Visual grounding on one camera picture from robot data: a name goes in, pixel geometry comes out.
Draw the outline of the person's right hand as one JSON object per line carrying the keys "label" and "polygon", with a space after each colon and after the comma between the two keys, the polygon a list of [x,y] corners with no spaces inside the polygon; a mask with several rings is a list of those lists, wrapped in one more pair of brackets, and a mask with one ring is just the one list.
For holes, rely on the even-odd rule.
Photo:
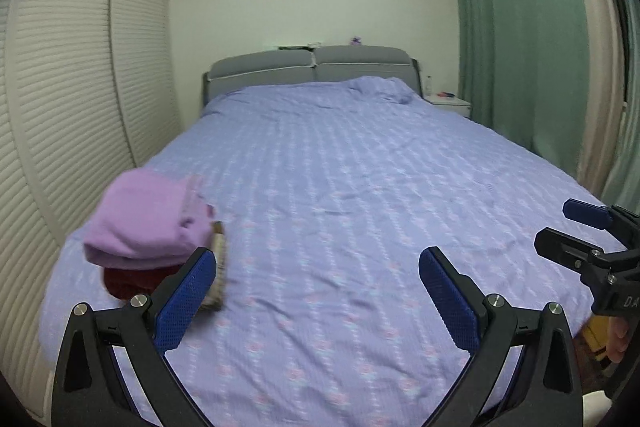
{"label": "person's right hand", "polygon": [[625,317],[608,319],[608,340],[606,340],[606,356],[612,363],[623,360],[630,340],[630,325]]}

